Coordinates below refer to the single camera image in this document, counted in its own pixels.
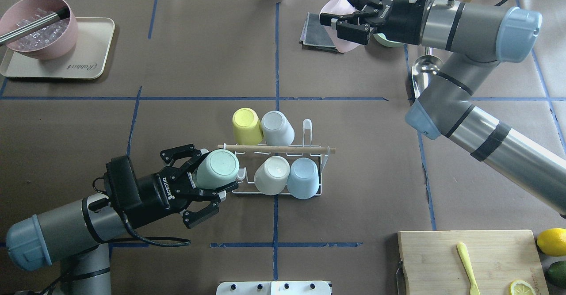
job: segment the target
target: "metal tongs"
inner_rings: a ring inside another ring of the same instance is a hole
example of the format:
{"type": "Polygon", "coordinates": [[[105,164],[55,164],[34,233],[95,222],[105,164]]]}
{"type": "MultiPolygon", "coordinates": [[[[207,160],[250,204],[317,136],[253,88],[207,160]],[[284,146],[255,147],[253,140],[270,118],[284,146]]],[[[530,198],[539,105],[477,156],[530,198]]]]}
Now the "metal tongs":
{"type": "Polygon", "coordinates": [[[43,27],[47,27],[55,22],[61,21],[61,19],[66,19],[71,16],[71,11],[69,11],[69,7],[64,7],[59,9],[59,11],[54,11],[50,15],[42,17],[37,21],[33,21],[19,29],[15,29],[10,31],[2,36],[0,36],[0,46],[4,46],[8,43],[12,43],[13,41],[17,41],[22,37],[34,33],[42,29],[43,27]]]}

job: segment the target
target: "gray cloth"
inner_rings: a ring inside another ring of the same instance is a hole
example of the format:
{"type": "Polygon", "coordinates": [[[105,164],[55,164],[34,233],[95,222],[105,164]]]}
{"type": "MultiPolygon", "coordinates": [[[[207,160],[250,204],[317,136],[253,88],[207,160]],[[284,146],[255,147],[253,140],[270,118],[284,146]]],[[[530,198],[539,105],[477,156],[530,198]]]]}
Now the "gray cloth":
{"type": "Polygon", "coordinates": [[[307,13],[307,19],[305,20],[299,42],[307,47],[313,47],[318,50],[338,51],[324,29],[324,26],[320,25],[320,18],[316,13],[307,13]]]}

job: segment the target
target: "pink bowl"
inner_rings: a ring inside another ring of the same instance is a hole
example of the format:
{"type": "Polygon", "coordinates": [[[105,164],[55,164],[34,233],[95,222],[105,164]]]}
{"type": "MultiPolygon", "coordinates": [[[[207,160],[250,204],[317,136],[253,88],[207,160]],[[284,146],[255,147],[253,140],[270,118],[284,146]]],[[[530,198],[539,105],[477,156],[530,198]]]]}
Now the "pink bowl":
{"type": "MultiPolygon", "coordinates": [[[[21,0],[12,5],[0,19],[0,33],[6,34],[16,29],[16,23],[23,19],[30,19],[35,15],[37,8],[44,9],[45,11],[58,11],[65,5],[69,6],[64,0],[21,0]]],[[[69,18],[67,29],[49,45],[30,51],[19,50],[18,44],[15,42],[6,46],[22,55],[36,59],[54,59],[64,55],[75,46],[79,35],[79,27],[71,7],[69,7],[69,11],[71,12],[71,17],[69,18]]]]}

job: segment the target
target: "yellow cup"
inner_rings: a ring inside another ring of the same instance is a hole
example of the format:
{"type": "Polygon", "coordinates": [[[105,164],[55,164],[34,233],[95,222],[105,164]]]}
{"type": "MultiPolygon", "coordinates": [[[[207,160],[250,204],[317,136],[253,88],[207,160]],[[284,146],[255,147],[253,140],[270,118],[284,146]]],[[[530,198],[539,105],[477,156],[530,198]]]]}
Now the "yellow cup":
{"type": "Polygon", "coordinates": [[[261,123],[253,109],[240,108],[232,116],[234,137],[239,145],[255,146],[263,140],[261,123]]]}

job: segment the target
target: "ice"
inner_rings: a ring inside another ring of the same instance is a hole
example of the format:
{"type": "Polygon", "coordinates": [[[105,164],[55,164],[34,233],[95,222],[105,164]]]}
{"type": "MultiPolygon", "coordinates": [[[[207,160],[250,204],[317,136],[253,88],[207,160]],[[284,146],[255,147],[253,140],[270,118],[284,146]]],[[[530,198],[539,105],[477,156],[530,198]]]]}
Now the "ice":
{"type": "MultiPolygon", "coordinates": [[[[27,25],[33,21],[37,21],[38,19],[50,15],[51,13],[53,13],[53,11],[44,11],[40,8],[37,8],[33,17],[19,21],[18,23],[16,23],[16,26],[23,27],[24,25],[27,25]]],[[[44,27],[43,29],[35,31],[30,35],[22,37],[21,39],[16,41],[18,49],[21,51],[41,49],[61,37],[65,29],[67,29],[68,25],[69,19],[62,19],[61,21],[55,22],[48,27],[44,27]]]]}

